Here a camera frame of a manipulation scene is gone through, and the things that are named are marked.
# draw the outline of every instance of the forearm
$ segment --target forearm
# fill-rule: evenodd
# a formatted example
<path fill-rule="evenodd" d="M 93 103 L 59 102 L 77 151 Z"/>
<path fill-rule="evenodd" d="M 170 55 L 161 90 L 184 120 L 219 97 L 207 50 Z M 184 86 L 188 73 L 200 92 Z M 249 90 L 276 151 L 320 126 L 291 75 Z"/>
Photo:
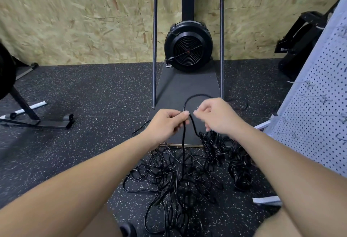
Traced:
<path fill-rule="evenodd" d="M 0 235 L 78 235 L 154 147 L 141 133 L 31 189 L 0 210 Z"/>
<path fill-rule="evenodd" d="M 345 178 L 246 123 L 232 135 L 265 174 L 304 236 L 345 234 Z"/>

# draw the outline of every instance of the osb wall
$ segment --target osb wall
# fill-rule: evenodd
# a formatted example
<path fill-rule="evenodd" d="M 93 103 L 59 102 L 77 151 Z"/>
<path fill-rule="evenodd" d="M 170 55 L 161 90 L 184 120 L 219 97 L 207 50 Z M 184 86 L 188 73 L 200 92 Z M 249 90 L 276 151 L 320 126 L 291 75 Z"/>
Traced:
<path fill-rule="evenodd" d="M 336 0 L 225 0 L 225 58 L 271 58 L 303 11 L 325 12 Z M 158 61 L 181 0 L 158 0 Z M 219 53 L 219 0 L 195 0 L 196 20 Z M 0 39 L 20 60 L 41 65 L 152 60 L 153 0 L 1 0 Z"/>

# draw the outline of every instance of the person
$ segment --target person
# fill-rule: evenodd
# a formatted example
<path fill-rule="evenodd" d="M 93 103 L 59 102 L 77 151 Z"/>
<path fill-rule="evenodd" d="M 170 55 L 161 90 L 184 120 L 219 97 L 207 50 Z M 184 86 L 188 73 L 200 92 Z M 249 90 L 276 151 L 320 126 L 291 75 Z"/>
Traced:
<path fill-rule="evenodd" d="M 206 131 L 237 140 L 282 200 L 256 237 L 346 236 L 346 178 L 248 125 L 220 98 L 205 100 L 194 115 Z M 161 109 L 139 135 L 32 188 L 0 210 L 0 236 L 122 236 L 106 201 L 148 151 L 189 124 L 188 117 Z"/>

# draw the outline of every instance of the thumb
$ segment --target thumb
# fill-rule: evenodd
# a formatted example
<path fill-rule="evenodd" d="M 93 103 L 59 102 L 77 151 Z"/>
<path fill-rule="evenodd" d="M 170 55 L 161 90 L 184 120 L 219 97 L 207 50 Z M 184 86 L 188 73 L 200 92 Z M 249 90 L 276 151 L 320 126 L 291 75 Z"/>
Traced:
<path fill-rule="evenodd" d="M 194 111 L 194 116 L 196 116 L 198 119 L 206 122 L 207 121 L 207 118 L 208 118 L 208 112 L 204 112 L 204 111 L 198 111 L 198 110 L 195 110 Z"/>
<path fill-rule="evenodd" d="M 172 117 L 172 122 L 175 126 L 178 126 L 182 122 L 186 121 L 189 117 L 189 111 L 180 112 L 177 116 Z"/>

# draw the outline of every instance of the bare leg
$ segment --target bare leg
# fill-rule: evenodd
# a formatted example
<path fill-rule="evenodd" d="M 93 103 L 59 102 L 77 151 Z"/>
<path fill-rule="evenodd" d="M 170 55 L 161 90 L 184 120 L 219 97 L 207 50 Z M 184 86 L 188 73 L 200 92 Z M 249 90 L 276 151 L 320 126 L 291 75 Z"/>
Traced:
<path fill-rule="evenodd" d="M 282 207 L 274 216 L 266 219 L 254 237 L 302 237 L 297 227 Z"/>
<path fill-rule="evenodd" d="M 105 204 L 100 212 L 88 224 L 88 226 L 80 233 L 78 237 L 122 237 L 113 214 L 108 210 Z"/>

